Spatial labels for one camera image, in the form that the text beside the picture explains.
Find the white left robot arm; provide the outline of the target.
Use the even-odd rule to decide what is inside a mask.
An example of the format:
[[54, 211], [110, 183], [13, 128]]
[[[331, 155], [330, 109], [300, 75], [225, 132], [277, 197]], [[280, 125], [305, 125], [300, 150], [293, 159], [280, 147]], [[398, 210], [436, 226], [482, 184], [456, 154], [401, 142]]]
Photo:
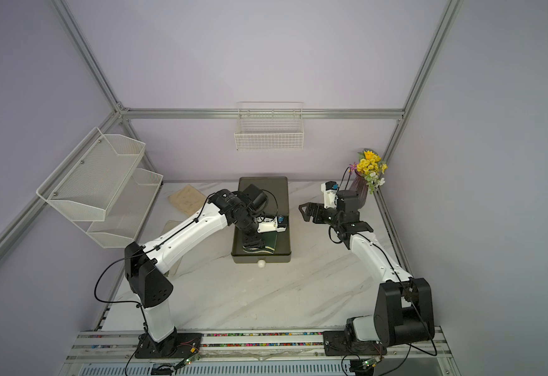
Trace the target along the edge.
[[253, 184], [242, 191], [222, 189], [207, 196], [201, 209], [173, 230], [143, 245], [128, 244], [125, 277], [140, 300], [151, 340], [161, 343], [175, 332], [170, 312], [174, 286], [166, 273], [195, 246], [230, 226], [236, 227], [247, 244], [260, 247], [263, 239], [257, 218], [267, 203], [267, 194]]

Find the olive drawer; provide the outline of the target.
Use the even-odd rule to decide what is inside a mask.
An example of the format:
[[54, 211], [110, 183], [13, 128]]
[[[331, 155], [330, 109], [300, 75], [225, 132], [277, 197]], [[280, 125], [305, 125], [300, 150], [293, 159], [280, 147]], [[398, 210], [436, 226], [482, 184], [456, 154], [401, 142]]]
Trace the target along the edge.
[[289, 263], [291, 260], [289, 216], [255, 219], [258, 243], [243, 245], [243, 233], [234, 231], [231, 256], [235, 263]]

